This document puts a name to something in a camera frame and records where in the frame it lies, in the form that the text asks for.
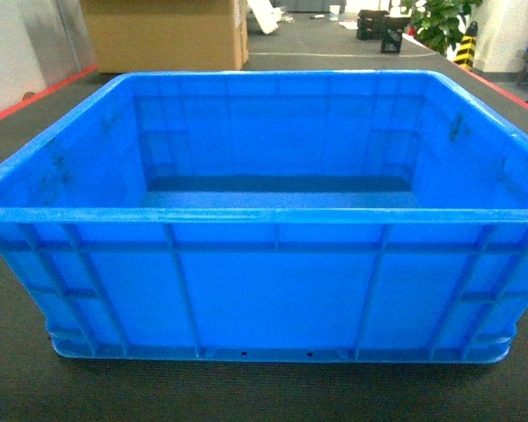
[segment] yellow and black striped post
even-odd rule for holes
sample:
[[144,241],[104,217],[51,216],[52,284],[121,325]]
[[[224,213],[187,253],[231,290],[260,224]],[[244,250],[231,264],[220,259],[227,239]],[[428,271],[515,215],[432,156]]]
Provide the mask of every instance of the yellow and black striped post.
[[478,30],[477,22],[472,22],[469,28],[467,28],[464,38],[461,39],[461,45],[459,46],[454,63],[462,69],[473,70],[473,58],[475,57]]

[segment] crate base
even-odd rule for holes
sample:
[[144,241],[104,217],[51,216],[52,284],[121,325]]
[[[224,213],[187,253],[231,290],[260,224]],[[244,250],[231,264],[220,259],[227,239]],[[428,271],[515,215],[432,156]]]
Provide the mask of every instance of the crate base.
[[221,349],[203,348],[198,353],[190,347],[132,346],[123,352],[118,346],[99,346],[95,353],[84,343],[53,339],[53,348],[67,358],[127,359],[127,360],[198,360],[228,362],[286,362],[286,363],[461,363],[490,364],[504,359],[510,341],[475,348],[463,354],[458,349]]

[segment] dirt stain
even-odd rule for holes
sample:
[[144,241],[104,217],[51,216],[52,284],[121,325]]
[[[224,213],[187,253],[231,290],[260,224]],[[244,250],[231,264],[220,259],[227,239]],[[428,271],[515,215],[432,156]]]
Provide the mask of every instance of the dirt stain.
[[458,138],[458,134],[459,134],[459,130],[461,128],[461,124],[463,122],[463,118],[461,117],[461,114],[458,114],[456,116],[456,119],[454,120],[453,124],[452,124],[452,127],[451,127],[451,132],[450,132],[450,142],[451,143],[455,143],[457,138]]

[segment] white wall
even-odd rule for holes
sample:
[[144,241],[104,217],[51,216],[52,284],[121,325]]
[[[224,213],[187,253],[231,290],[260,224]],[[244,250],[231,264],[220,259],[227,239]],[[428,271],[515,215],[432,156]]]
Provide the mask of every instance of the white wall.
[[15,0],[0,0],[0,111],[45,88]]
[[78,0],[0,0],[0,111],[94,62]]
[[528,0],[485,0],[473,14],[479,24],[474,67],[484,72],[518,72],[528,47]]

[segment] white object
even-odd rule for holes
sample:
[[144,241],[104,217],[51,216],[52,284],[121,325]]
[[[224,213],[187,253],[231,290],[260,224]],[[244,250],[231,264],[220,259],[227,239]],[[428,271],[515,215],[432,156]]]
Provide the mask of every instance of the white object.
[[282,20],[283,11],[281,7],[274,8],[275,21],[280,22]]
[[341,13],[340,6],[328,6],[329,15],[328,18],[332,21],[338,20],[338,15]]
[[358,23],[357,22],[339,22],[342,26],[344,26],[346,29],[352,29],[356,31],[358,29]]
[[248,0],[248,5],[263,33],[268,35],[278,29],[278,21],[270,0]]

